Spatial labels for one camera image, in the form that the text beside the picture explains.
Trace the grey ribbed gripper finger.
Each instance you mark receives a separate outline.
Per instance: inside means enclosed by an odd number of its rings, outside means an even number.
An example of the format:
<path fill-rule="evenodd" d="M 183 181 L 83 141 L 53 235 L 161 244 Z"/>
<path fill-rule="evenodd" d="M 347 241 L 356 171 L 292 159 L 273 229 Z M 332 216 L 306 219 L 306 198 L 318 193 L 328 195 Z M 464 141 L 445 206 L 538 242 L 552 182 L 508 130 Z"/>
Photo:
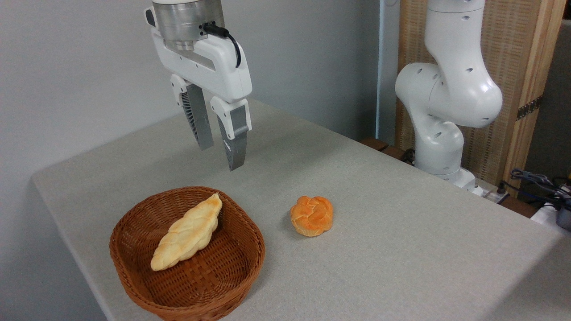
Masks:
<path fill-rule="evenodd" d="M 252 129 L 248 100 L 227 103 L 219 97 L 213 97 L 211 107 L 217 115 L 228 166 L 233 171 L 244 165 L 247 132 Z"/>
<path fill-rule="evenodd" d="M 201 87 L 172 74 L 170 77 L 177 105 L 183 108 L 201 150 L 213 146 L 213 137 Z"/>

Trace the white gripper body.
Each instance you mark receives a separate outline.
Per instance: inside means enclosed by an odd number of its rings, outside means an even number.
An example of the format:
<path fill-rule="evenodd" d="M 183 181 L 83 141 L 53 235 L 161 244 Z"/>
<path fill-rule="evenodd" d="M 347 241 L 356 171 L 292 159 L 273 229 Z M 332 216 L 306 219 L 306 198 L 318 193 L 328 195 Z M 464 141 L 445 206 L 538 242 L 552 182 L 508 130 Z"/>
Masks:
<path fill-rule="evenodd" d="M 161 63 L 171 73 L 228 103 L 246 98 L 252 82 L 241 46 L 204 30 L 224 27 L 220 6 L 151 6 L 145 19 Z"/>

